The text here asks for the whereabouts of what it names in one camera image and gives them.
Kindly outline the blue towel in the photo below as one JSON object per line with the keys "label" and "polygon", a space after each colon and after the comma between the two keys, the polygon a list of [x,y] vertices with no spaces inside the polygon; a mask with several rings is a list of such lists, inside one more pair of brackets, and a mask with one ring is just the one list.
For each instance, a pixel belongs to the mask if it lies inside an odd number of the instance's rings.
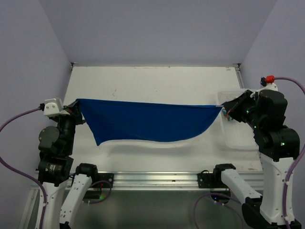
{"label": "blue towel", "polygon": [[98,146],[112,140],[176,142],[194,138],[210,127],[222,109],[217,105],[77,101]]}

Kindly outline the rabbit print towel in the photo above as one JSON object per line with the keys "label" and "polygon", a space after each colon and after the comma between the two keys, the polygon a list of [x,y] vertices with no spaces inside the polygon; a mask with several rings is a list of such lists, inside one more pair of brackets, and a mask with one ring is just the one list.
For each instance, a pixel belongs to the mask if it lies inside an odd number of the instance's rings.
{"label": "rabbit print towel", "polygon": [[233,118],[227,113],[227,111],[225,109],[222,109],[222,113],[224,115],[224,117],[226,118],[227,121],[232,121]]}

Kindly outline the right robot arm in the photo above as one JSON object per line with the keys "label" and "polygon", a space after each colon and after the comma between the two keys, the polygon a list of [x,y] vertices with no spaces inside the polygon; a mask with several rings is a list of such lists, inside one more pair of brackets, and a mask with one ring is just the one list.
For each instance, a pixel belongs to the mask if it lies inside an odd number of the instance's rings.
{"label": "right robot arm", "polygon": [[278,91],[246,90],[223,103],[226,114],[248,124],[258,145],[264,173],[260,194],[241,178],[231,164],[216,165],[212,181],[233,191],[248,226],[254,229],[300,229],[292,208],[293,164],[300,153],[298,133],[284,125],[287,100]]}

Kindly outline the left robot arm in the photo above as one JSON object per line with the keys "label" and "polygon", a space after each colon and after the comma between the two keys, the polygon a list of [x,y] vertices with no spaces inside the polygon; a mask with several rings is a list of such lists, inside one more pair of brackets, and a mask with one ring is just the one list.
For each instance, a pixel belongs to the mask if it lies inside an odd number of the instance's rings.
{"label": "left robot arm", "polygon": [[36,226],[40,229],[70,229],[83,197],[89,187],[98,184],[97,166],[81,163],[76,168],[71,190],[63,200],[68,184],[73,158],[75,128],[82,125],[80,102],[64,106],[60,98],[44,102],[44,116],[57,123],[39,134],[40,162],[38,181],[41,187]]}

